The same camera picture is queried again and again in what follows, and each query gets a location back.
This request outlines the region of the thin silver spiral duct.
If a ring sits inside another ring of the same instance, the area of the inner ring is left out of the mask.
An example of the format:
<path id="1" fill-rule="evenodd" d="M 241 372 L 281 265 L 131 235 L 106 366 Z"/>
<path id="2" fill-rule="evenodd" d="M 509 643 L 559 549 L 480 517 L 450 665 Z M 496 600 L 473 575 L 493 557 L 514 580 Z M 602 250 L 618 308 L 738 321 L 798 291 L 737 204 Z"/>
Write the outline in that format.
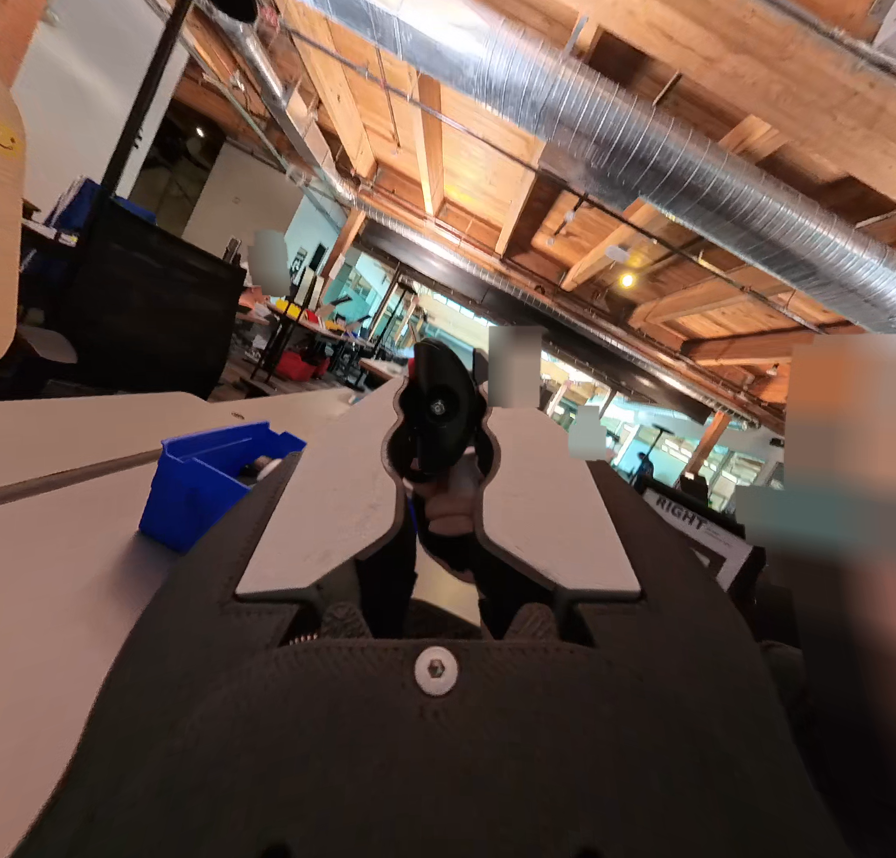
<path id="1" fill-rule="evenodd" d="M 317 112 L 305 102 L 297 87 L 288 87 L 277 74 L 274 64 L 255 29 L 238 23 L 212 8 L 204 0 L 204 11 L 227 36 L 237 59 L 250 73 L 267 111 L 283 132 L 295 152 L 302 157 L 299 184 L 309 187 L 313 181 L 333 201 L 341 204 L 350 217 L 358 217 L 359 233 L 368 227 L 367 244 L 375 247 L 375 238 L 384 244 L 384 251 L 395 257 L 403 250 L 405 263 L 464 270 L 497 287 L 502 272 L 487 260 L 476 247 L 464 242 L 464 234 L 451 230 L 442 220 L 391 192 L 376 187 L 371 177 L 363 177 L 356 169 L 351 176 L 342 175 L 324 131 L 320 130 Z"/>

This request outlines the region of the black office chair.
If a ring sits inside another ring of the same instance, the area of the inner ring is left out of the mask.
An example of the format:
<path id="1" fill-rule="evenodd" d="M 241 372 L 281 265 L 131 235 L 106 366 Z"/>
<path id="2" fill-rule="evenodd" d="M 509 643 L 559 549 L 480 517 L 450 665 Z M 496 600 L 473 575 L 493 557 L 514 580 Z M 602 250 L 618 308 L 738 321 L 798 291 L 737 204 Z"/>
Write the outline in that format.
<path id="1" fill-rule="evenodd" d="M 224 371 L 245 270 L 116 202 L 98 216 L 52 327 L 77 383 L 207 399 Z"/>

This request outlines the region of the wooden sign board with sheet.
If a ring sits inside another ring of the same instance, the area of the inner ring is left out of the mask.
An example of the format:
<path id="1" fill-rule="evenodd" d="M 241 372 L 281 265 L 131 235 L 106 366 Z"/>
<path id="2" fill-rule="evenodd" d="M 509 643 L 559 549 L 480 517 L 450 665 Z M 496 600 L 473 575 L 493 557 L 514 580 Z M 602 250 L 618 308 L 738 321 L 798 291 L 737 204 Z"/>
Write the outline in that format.
<path id="1" fill-rule="evenodd" d="M 1 124 L 21 137 L 14 155 L 1 150 L 1 355 L 11 346 L 17 326 L 21 258 L 21 214 L 27 143 L 21 113 L 8 86 L 1 83 Z"/>

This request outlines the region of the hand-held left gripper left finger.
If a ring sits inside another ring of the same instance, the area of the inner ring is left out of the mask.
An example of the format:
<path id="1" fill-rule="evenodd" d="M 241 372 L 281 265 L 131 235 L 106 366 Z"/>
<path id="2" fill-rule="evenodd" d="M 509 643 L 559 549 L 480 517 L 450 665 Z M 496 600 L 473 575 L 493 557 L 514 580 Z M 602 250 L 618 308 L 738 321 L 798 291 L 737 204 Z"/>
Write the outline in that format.
<path id="1" fill-rule="evenodd" d="M 310 439 L 255 546 L 235 594 L 247 601 L 310 596 L 325 579 L 384 546 L 405 516 L 404 487 L 388 463 L 399 427 L 395 378 Z"/>

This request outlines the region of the person's right hand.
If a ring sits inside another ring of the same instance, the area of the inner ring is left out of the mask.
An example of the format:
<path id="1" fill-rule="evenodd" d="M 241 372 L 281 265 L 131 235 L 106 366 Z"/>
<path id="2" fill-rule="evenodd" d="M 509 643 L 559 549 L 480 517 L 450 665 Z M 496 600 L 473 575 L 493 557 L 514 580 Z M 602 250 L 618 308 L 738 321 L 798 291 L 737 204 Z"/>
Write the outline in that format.
<path id="1" fill-rule="evenodd" d="M 448 471 L 430 482 L 415 484 L 413 490 L 423 501 L 427 530 L 442 537 L 472 534 L 477 495 L 483 481 L 476 452 L 468 448 Z"/>

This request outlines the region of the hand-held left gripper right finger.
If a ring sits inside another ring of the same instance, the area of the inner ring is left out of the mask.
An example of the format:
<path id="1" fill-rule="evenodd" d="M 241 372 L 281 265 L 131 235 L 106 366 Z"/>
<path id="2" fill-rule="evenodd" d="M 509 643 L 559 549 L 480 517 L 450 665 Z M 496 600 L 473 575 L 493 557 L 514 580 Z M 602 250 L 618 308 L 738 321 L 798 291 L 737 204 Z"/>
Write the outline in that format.
<path id="1" fill-rule="evenodd" d="M 485 550 L 555 598 L 639 598 L 642 587 L 591 470 L 536 408 L 488 410 L 494 459 L 477 497 Z"/>

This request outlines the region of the black framed marker sign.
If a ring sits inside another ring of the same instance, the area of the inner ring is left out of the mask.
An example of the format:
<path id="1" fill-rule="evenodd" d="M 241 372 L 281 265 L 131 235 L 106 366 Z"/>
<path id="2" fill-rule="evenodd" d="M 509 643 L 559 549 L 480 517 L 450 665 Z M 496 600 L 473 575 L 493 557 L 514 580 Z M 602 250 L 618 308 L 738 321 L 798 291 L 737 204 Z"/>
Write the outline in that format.
<path id="1" fill-rule="evenodd" d="M 753 547 L 738 534 L 712 521 L 699 508 L 691 508 L 655 487 L 647 487 L 643 498 L 669 526 L 688 539 L 697 558 L 720 588 L 732 593 L 738 577 L 746 571 Z"/>

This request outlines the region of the red storage bin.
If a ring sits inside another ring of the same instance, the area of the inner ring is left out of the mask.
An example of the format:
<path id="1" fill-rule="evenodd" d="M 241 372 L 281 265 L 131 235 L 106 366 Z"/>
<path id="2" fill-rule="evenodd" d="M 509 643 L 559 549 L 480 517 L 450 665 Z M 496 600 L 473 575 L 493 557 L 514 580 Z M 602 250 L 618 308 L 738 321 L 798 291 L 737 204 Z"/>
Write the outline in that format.
<path id="1" fill-rule="evenodd" d="M 329 366 L 330 354 L 326 351 L 287 350 L 280 357 L 274 374 L 282 380 L 306 383 L 321 379 Z"/>

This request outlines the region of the wooden post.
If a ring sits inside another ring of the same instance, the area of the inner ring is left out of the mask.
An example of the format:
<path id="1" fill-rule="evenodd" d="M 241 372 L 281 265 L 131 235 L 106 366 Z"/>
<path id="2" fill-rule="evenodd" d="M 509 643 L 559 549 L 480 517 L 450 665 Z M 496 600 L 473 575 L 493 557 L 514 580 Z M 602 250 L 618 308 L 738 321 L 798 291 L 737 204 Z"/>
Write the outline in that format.
<path id="1" fill-rule="evenodd" d="M 12 87 L 49 0 L 1 0 L 1 80 Z"/>

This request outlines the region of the blue plastic bin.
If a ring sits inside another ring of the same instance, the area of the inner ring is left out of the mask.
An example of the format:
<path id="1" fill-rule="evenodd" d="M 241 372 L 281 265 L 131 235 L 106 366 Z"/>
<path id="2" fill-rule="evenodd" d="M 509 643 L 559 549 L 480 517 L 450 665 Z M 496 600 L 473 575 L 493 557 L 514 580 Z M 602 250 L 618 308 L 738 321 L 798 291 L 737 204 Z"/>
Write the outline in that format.
<path id="1" fill-rule="evenodd" d="M 266 455 L 284 461 L 306 446 L 266 421 L 163 439 L 139 531 L 185 554 L 259 484 L 248 475 L 253 460 Z"/>

